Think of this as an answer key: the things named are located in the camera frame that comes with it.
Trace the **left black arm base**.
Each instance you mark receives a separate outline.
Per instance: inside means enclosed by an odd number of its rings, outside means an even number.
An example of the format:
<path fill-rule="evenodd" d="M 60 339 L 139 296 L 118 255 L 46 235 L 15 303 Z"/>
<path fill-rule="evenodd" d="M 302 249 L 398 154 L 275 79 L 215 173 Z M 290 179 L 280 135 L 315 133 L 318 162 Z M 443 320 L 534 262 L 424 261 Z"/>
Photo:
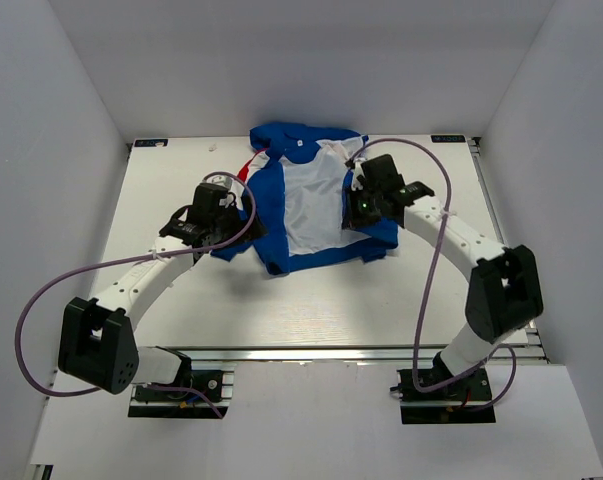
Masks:
<path fill-rule="evenodd" d="M 130 418 L 214 419 L 227 413 L 235 366 L 199 361 L 167 348 L 142 347 L 133 377 Z"/>

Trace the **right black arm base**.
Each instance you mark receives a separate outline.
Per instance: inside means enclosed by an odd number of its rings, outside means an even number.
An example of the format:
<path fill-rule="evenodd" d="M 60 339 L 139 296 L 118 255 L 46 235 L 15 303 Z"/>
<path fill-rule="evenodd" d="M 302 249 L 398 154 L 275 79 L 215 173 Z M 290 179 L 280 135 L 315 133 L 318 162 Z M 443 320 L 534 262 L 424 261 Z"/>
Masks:
<path fill-rule="evenodd" d="M 389 393 L 400 403 L 404 425 L 494 424 L 496 415 L 487 372 L 480 369 L 440 390 L 421 393 L 413 385 L 412 370 L 398 370 L 398 383 Z"/>

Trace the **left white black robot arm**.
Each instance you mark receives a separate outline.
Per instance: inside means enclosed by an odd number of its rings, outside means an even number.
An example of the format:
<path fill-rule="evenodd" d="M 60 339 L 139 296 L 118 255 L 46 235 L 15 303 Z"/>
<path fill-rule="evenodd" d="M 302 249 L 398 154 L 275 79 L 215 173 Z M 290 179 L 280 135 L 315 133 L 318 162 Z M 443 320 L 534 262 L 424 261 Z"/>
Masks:
<path fill-rule="evenodd" d="M 66 305 L 59 369 L 111 394 L 158 384 L 169 398 L 183 398 L 192 387 L 190 360 L 165 347 L 140 347 L 134 332 L 155 301 L 205 254 L 265 232 L 249 188 L 237 197 L 224 183 L 200 183 L 191 204 L 170 217 L 149 252 L 122 277 L 91 299 Z"/>

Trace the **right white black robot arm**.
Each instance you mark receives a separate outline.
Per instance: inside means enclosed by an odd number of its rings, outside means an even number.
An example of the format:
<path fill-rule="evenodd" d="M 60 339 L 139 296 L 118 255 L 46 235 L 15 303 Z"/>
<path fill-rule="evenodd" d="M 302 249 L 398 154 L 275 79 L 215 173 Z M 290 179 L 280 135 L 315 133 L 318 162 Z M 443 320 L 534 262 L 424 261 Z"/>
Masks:
<path fill-rule="evenodd" d="M 392 221 L 430 244 L 433 257 L 447 259 L 468 283 L 465 325 L 435 356 L 431 369 L 413 380 L 420 393 L 456 398 L 467 389 L 468 374 L 543 312 L 535 255 L 524 245 L 508 247 L 485 237 L 424 183 L 406 183 L 388 154 L 357 161 L 353 170 L 345 227 Z"/>

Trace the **blue white red jacket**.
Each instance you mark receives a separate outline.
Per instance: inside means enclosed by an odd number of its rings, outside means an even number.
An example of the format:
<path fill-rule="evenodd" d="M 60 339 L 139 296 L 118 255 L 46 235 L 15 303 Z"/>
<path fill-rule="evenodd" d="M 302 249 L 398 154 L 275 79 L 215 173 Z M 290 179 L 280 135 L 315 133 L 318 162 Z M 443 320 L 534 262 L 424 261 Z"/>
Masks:
<path fill-rule="evenodd" d="M 345 193 L 353 173 L 346 163 L 369 140 L 343 128 L 271 122 L 249 132 L 253 158 L 240 170 L 251 189 L 266 235 L 214 252 L 230 261 L 254 248 L 270 275 L 330 266 L 356 258 L 382 259 L 398 245 L 398 227 L 380 220 L 343 228 Z"/>

